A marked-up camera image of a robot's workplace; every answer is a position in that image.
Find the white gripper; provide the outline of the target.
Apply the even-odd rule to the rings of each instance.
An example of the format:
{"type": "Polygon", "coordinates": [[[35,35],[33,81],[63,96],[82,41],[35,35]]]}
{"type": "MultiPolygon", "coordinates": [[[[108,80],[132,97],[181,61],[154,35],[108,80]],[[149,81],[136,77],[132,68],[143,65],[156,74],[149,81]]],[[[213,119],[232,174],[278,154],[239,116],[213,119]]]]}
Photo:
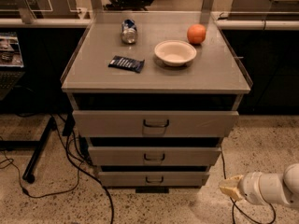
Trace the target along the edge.
{"type": "Polygon", "coordinates": [[[267,205],[260,190],[262,172],[253,172],[246,175],[235,175],[219,183],[220,191],[232,198],[241,201],[243,198],[253,205],[267,205]]]}

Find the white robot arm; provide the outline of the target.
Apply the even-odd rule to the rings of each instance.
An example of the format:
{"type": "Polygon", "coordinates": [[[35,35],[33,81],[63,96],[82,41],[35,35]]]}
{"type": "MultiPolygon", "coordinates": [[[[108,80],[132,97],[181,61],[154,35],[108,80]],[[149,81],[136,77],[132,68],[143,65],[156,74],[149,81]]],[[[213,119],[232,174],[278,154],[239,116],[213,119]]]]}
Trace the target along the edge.
{"type": "Polygon", "coordinates": [[[299,208],[299,164],[289,165],[282,173],[252,172],[222,180],[221,192],[234,201],[253,205],[280,204],[299,208]]]}

